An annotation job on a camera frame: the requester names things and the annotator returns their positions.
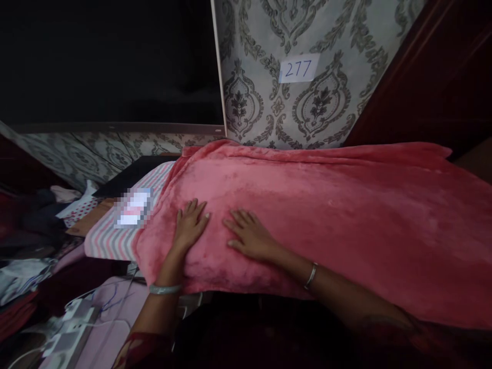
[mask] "damask wallpaper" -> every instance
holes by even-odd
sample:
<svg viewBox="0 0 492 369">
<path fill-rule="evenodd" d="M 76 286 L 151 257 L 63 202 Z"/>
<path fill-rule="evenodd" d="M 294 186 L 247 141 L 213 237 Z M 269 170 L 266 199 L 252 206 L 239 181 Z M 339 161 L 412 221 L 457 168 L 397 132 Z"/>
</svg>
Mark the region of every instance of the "damask wallpaper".
<svg viewBox="0 0 492 369">
<path fill-rule="evenodd" d="M 277 149 L 340 146 L 424 0 L 216 0 L 229 137 Z M 279 84 L 287 56 L 320 53 L 312 82 Z"/>
<path fill-rule="evenodd" d="M 228 137 L 276 149 L 343 144 L 425 0 L 215 0 Z M 279 84 L 287 56 L 320 53 L 312 82 Z M 78 189 L 141 155 L 180 152 L 212 136 L 51 133 L 14 141 Z"/>
</svg>

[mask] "striped fabric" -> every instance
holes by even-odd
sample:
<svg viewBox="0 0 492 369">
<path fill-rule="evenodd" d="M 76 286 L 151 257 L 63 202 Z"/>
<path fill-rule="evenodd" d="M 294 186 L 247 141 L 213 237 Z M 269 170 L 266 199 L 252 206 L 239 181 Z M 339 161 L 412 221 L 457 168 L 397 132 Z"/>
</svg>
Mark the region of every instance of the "striped fabric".
<svg viewBox="0 0 492 369">
<path fill-rule="evenodd" d="M 133 188 L 153 188 L 154 206 L 175 161 L 168 161 L 147 173 Z M 114 215 L 108 211 L 87 234 L 84 242 L 86 255 L 101 259 L 135 260 L 132 241 L 136 229 L 114 229 Z"/>
</svg>

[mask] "pink bedsheet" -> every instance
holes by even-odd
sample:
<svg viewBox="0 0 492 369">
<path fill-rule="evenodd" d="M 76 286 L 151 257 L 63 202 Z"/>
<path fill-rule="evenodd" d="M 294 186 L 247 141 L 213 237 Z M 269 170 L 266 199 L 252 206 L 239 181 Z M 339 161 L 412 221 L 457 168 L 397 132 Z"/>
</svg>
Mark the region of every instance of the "pink bedsheet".
<svg viewBox="0 0 492 369">
<path fill-rule="evenodd" d="M 212 215 L 187 256 L 186 293 L 309 297 L 275 267 L 226 246 L 233 235 L 222 219 L 243 207 L 286 247 L 419 319 L 492 328 L 492 188 L 447 162 L 449 153 L 422 142 L 278 151 L 221 140 L 185 148 L 134 254 L 152 283 L 177 210 L 197 197 Z"/>
</svg>

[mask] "hand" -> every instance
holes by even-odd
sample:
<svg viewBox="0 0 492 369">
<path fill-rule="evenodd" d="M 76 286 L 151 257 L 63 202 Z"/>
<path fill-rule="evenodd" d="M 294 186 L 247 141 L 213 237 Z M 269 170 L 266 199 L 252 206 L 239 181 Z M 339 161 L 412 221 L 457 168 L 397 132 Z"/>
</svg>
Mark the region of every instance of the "hand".
<svg viewBox="0 0 492 369">
<path fill-rule="evenodd" d="M 198 199 L 194 199 L 193 201 L 188 201 L 184 211 L 178 210 L 176 233 L 173 242 L 173 249 L 176 251 L 188 252 L 191 246 L 200 238 L 209 222 L 209 213 L 198 220 L 207 202 L 202 202 L 199 206 L 197 204 Z"/>
<path fill-rule="evenodd" d="M 258 261 L 268 261 L 281 247 L 252 212 L 240 209 L 231 210 L 231 214 L 237 223 L 228 219 L 223 222 L 240 240 L 230 240 L 227 243 L 230 247 Z"/>
</svg>

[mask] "red sleeve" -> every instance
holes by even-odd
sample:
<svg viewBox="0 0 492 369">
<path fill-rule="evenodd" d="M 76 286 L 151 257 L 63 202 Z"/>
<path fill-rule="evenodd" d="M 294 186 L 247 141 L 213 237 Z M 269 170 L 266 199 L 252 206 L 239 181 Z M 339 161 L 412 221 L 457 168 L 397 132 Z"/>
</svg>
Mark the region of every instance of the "red sleeve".
<svg viewBox="0 0 492 369">
<path fill-rule="evenodd" d="M 407 315 L 412 327 L 387 317 L 368 317 L 359 331 L 359 347 L 365 359 L 387 364 L 406 364 L 426 368 L 435 365 L 468 367 L 457 355 L 449 336 L 435 324 Z"/>
<path fill-rule="evenodd" d="M 150 367 L 173 368 L 172 341 L 152 333 L 132 333 L 128 336 L 113 364 L 113 369 Z"/>
</svg>

